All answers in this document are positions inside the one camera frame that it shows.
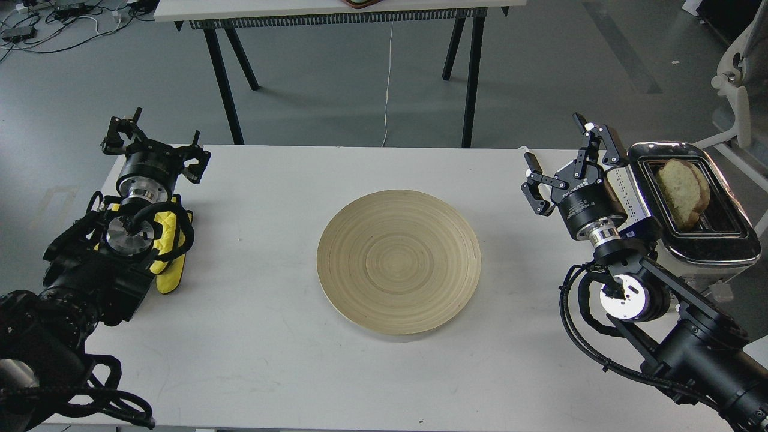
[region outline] bread slice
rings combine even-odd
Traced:
[[[656,173],[661,193],[680,231],[689,231],[710,203],[710,185],[701,170],[680,159],[670,159]]]

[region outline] table leg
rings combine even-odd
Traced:
[[[475,101],[478,94],[480,51],[482,49],[482,31],[484,27],[485,17],[474,18],[472,23],[472,46],[469,49],[469,76],[467,77],[467,101],[464,108],[462,148],[470,148],[472,146],[472,125],[475,121]]]
[[[253,69],[250,67],[250,62],[248,61],[248,57],[245,55],[245,50],[243,50],[243,44],[240,43],[240,38],[237,37],[237,32],[234,28],[225,28],[224,31],[227,33],[227,37],[230,39],[230,44],[232,45],[232,49],[235,51],[237,60],[240,62],[240,67],[243,69],[245,79],[248,80],[250,89],[253,91],[258,90],[260,87],[259,82],[256,81],[256,76],[253,74]]]
[[[458,42],[462,40],[462,31],[464,30],[464,21],[466,18],[457,18],[453,23],[453,33],[451,34],[451,44],[448,46],[448,55],[445,57],[445,66],[442,69],[442,79],[448,81],[451,79],[453,70],[453,61],[456,60],[458,51]]]
[[[230,124],[232,139],[235,144],[242,145],[244,144],[243,132],[240,130],[240,121],[237,119],[235,101],[232,99],[232,90],[230,89],[230,82],[227,79],[227,70],[224,67],[224,60],[221,58],[221,47],[219,46],[219,40],[216,37],[216,30],[210,28],[203,30],[203,32],[205,33],[205,42],[208,44],[210,61],[214,65],[216,82],[219,84],[221,101],[224,103],[224,112],[227,113],[227,121]]]

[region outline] wooden plate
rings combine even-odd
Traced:
[[[480,278],[480,245],[451,206],[417,191],[381,191],[344,207],[317,248],[331,304],[384,334],[414,334],[453,318]]]

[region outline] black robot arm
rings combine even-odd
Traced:
[[[579,125],[585,124],[580,115],[574,118]],[[625,166],[626,161],[607,126],[592,127],[594,135],[587,129],[581,128],[584,144],[577,158],[552,178],[543,175],[535,157],[526,155],[534,175],[522,185],[535,213],[549,215],[558,207],[571,237],[589,239],[594,248],[594,260],[572,267],[560,286],[566,333],[604,371],[654,386],[678,404],[706,404],[734,430],[768,431],[768,371],[744,353],[746,332],[730,315],[655,261],[661,227],[654,218],[619,232],[617,227],[627,216],[598,163],[599,143],[594,141],[607,146],[602,165]],[[551,184],[549,179],[564,182],[565,188]],[[551,207],[542,205],[546,200],[538,193],[540,184],[552,186]],[[578,332],[568,295],[580,276],[581,316],[601,334],[625,337],[644,359],[639,371],[604,356]],[[589,298],[595,282],[601,285],[601,304],[612,326],[592,317]],[[670,296],[677,299],[680,317],[670,333],[657,342],[635,323],[664,315]]]
[[[172,261],[189,251],[194,231],[174,195],[178,175],[199,183],[210,153],[197,143],[172,147],[151,140],[137,126],[138,115],[112,118],[102,142],[108,155],[125,155],[119,196],[97,192],[85,215],[59,235],[43,258],[50,266],[44,290],[13,291],[0,297],[0,430],[29,430],[53,414],[85,417],[103,413],[152,428],[152,409],[140,397],[118,390],[116,358],[87,354],[85,341],[99,322],[129,321],[147,294],[155,261]],[[125,136],[130,144],[125,145]],[[160,212],[172,212],[184,242],[158,254],[154,240]],[[106,366],[104,382],[94,374]],[[85,395],[93,401],[74,404]]]

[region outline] white table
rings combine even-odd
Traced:
[[[488,8],[501,6],[505,15],[510,6],[525,5],[527,0],[385,0],[363,9],[350,8],[341,0],[162,0],[154,19],[174,21],[181,30],[182,21],[189,20],[192,28],[204,31],[210,60],[227,114],[234,144],[244,144],[240,119],[237,117],[227,70],[221,56],[216,29],[223,28],[235,51],[251,90],[260,88],[235,28],[274,27],[290,25],[348,24],[360,22],[420,21],[454,18],[455,24],[442,79],[451,78],[453,63],[462,37],[464,22],[473,19],[472,43],[469,50],[467,97],[464,110],[462,147],[472,146],[478,75],[485,16]]]
[[[197,185],[182,285],[150,291],[134,319],[99,327],[87,352],[122,361],[120,389],[160,426],[304,430],[722,431],[705,407],[677,406],[605,374],[566,337],[558,289],[591,258],[557,216],[520,192],[522,150],[210,146]],[[536,151],[546,172],[573,151]],[[119,159],[103,188],[114,194]],[[316,248],[328,221],[374,191],[413,189],[474,228],[482,273],[467,307],[434,331],[387,337],[342,317],[323,294]],[[674,314],[645,328],[667,333]],[[615,360],[629,343],[585,335]],[[763,344],[762,362],[766,350]],[[108,417],[54,423],[114,424]]]

